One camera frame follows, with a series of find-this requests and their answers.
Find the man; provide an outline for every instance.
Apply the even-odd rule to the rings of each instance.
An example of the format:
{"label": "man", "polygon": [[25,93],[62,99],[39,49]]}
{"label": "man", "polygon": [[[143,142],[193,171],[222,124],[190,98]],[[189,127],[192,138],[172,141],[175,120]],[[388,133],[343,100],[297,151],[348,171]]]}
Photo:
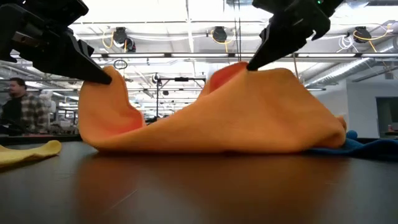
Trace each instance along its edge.
{"label": "man", "polygon": [[9,95],[11,99],[2,107],[2,123],[17,124],[30,134],[45,134],[47,109],[40,98],[27,93],[23,79],[10,79]]}

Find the orange cloth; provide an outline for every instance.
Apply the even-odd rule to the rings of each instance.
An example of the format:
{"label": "orange cloth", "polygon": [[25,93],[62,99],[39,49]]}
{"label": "orange cloth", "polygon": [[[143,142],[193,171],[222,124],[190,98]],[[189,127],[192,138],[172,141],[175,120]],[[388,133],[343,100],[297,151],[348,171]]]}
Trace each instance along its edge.
{"label": "orange cloth", "polygon": [[343,145],[344,120],[291,71],[249,72],[246,65],[216,72],[196,102],[150,126],[130,105],[122,76],[106,67],[110,85],[81,88],[80,134],[99,151],[286,153]]}

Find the ceiling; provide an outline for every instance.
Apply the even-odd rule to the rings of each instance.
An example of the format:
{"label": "ceiling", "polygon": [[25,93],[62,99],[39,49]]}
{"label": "ceiling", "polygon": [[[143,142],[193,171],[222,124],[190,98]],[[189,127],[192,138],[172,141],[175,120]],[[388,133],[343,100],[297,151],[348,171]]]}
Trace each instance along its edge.
{"label": "ceiling", "polygon": [[[229,6],[223,0],[83,0],[90,8],[89,13],[81,17],[70,28],[77,39],[88,42],[95,54],[123,53],[124,49],[111,45],[111,34],[116,27],[126,27],[127,34],[134,40],[137,53],[234,53],[241,46],[242,53],[254,53],[261,43],[259,33],[268,25],[271,13],[256,9],[252,6]],[[383,38],[375,40],[374,45],[384,42],[398,32],[398,6],[368,6],[351,8],[342,4],[331,18],[331,29],[326,36],[317,41],[308,41],[308,44],[299,52],[352,52],[353,47],[341,49],[339,42],[347,32],[352,33],[357,26],[366,26],[371,31],[372,37],[379,37],[386,33],[386,25],[390,24],[390,32]],[[214,26],[225,26],[230,40],[228,45],[218,44],[211,38]],[[241,41],[236,40],[234,34],[240,28]],[[368,50],[371,46],[366,44],[353,44],[359,52]],[[101,66],[112,65],[117,58],[95,58]],[[120,72],[132,82],[127,82],[128,88],[155,88],[152,77],[157,73],[161,77],[195,77],[208,78],[213,72],[231,63],[234,58],[201,58],[178,59],[176,58],[129,58],[124,59],[129,66]],[[331,60],[325,62],[314,58],[313,60],[297,62],[297,71],[304,80],[308,80],[321,71],[337,64]],[[19,62],[19,65],[35,73],[39,71],[32,68],[29,62]],[[261,69],[288,68],[295,72],[292,60],[282,60],[270,63]],[[78,88],[81,82],[70,85],[66,82],[52,82],[64,88]],[[169,82],[164,88],[195,88],[195,91],[169,92],[169,95],[160,94],[161,98],[173,98],[174,103],[162,104],[161,113],[170,114],[192,102],[200,92],[200,85],[195,82]],[[65,96],[77,94],[62,93]],[[140,107],[147,114],[155,106],[155,99],[142,91],[130,91],[130,101]]]}

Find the white wall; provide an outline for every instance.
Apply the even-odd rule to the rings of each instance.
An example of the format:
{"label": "white wall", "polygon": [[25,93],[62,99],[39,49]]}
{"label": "white wall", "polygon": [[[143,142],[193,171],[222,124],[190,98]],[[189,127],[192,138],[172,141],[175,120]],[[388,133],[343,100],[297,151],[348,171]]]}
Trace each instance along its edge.
{"label": "white wall", "polygon": [[398,80],[347,83],[349,128],[360,138],[379,138],[376,97],[398,96]]}
{"label": "white wall", "polygon": [[346,82],[342,81],[336,86],[327,86],[327,91],[312,92],[334,115],[343,115],[349,128],[348,98]]}

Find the orange towel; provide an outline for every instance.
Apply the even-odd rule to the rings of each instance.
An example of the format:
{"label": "orange towel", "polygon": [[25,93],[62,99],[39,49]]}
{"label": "orange towel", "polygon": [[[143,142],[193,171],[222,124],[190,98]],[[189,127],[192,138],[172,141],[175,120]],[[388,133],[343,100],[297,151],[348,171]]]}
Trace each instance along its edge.
{"label": "orange towel", "polygon": [[286,69],[226,67],[196,102],[150,126],[130,105],[122,76],[113,67],[104,70],[112,83],[85,82],[79,100],[80,134],[99,151],[285,153],[345,141],[344,121]]}

